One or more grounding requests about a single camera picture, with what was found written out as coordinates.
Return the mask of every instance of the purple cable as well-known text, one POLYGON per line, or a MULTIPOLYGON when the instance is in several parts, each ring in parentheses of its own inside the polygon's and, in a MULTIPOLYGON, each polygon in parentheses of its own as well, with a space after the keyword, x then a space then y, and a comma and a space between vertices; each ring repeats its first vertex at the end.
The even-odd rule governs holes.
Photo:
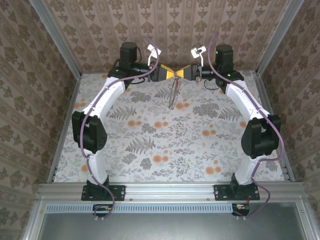
POLYGON ((91 108, 89 109, 88 113, 84 116, 84 119, 82 121, 82 124, 81 124, 81 129, 80 129, 80 150, 81 150, 81 153, 82 155, 86 158, 86 165, 88 167, 88 171, 89 171, 89 174, 90 176, 92 177, 92 179, 96 182, 97 185, 99 185, 100 187, 104 188, 105 190, 107 190, 107 192, 111 195, 111 198, 112 198, 112 206, 111 206, 111 209, 110 211, 103 217, 108 217, 111 212, 113 211, 114 207, 115 207, 115 197, 114 195, 112 194, 112 192, 106 187, 104 186, 102 183, 100 183, 96 177, 94 176, 93 172, 92 172, 92 169, 90 167, 90 159, 89 159, 89 154, 86 155, 85 153, 85 150, 84 150, 84 129, 85 129, 85 125, 86 125, 86 121, 90 115, 90 113, 93 111, 93 109, 96 107, 96 105, 98 104, 99 100, 102 98, 102 96, 106 93, 106 91, 114 84, 116 83, 119 83, 119 82, 123 82, 123 81, 126 81, 126 80, 130 80, 130 79, 135 79, 135 78, 143 78, 147 75, 149 75, 150 73, 152 73, 156 67, 158 66, 158 63, 159 63, 159 53, 157 51, 157 46, 146 36, 142 37, 142 40, 146 42, 146 40, 154 47, 154 49, 156 49, 155 53, 156 53, 156 62, 154 64, 154 66, 152 67, 151 70, 149 70, 148 72, 145 72, 143 74, 140 74, 140 75, 136 75, 136 76, 128 76, 128 77, 124 77, 124 78, 121 78, 121 79, 118 79, 118 80, 115 80, 113 82, 111 82, 100 94, 99 96, 96 98, 96 100, 94 101, 93 105, 91 106, 91 108))
POLYGON ((285 143, 284 143, 284 140, 283 140, 283 138, 282 138, 279 130, 278 130, 278 129, 276 128, 276 126, 270 121, 270 119, 261 111, 261 109, 259 108, 259 106, 256 104, 256 102, 255 102, 254 99, 251 97, 251 95, 246 91, 246 89, 245 89, 244 87, 242 87, 241 85, 239 85, 239 84, 237 84, 237 83, 229 80, 228 78, 222 76, 221 74, 219 74, 219 73, 215 70, 214 66, 212 65, 211 59, 210 59, 210 48, 211 48, 212 44, 217 40, 218 36, 219 36, 219 32, 216 32, 216 33, 213 35, 213 37, 211 38, 211 41, 210 41, 209 46, 208 46, 208 61, 209 61, 209 65, 210 65, 212 71, 213 71, 218 77, 220 77, 221 79, 227 81, 229 84, 233 84, 233 85, 237 86, 238 88, 240 88, 240 89, 245 93, 245 95, 249 98, 249 100, 250 100, 250 101, 252 102, 252 104, 254 105, 255 109, 264 117, 264 119, 268 122, 268 124, 269 124, 269 125, 272 127, 272 129, 275 131, 275 133, 276 133, 276 135, 278 136, 279 141, 280 141, 280 143, 281 143, 281 153, 280 153, 280 155, 279 155, 278 157, 276 157, 276 158, 262 158, 262 159, 260 159, 260 160, 257 162, 257 164, 256 164, 256 166, 255 166, 255 168, 254 168, 254 170, 253 170, 253 172, 252 172, 252 175, 251 175, 251 180, 252 180, 252 182, 253 182, 254 184, 256 184, 259 188, 262 188, 263 190, 265 190, 265 191, 268 193, 268 197, 266 198, 264 204, 263 204, 257 211, 255 211, 254 213, 251 213, 251 214, 245 216, 246 218, 248 218, 248 217, 252 217, 252 216, 254 216, 255 214, 257 214, 258 212, 260 212, 260 211, 267 205, 267 203, 268 203, 269 200, 270 200, 270 196, 271 196, 271 194, 270 194, 270 192, 269 192, 268 189, 266 189, 264 186, 261 186, 260 184, 258 184, 258 183, 254 180, 254 176, 255 176, 255 174, 256 174, 256 172, 257 172, 257 170, 258 170, 258 167, 259 167, 259 165, 261 164, 261 162, 273 162, 273 161, 280 160, 280 159, 283 157, 284 153, 285 153, 285 143))

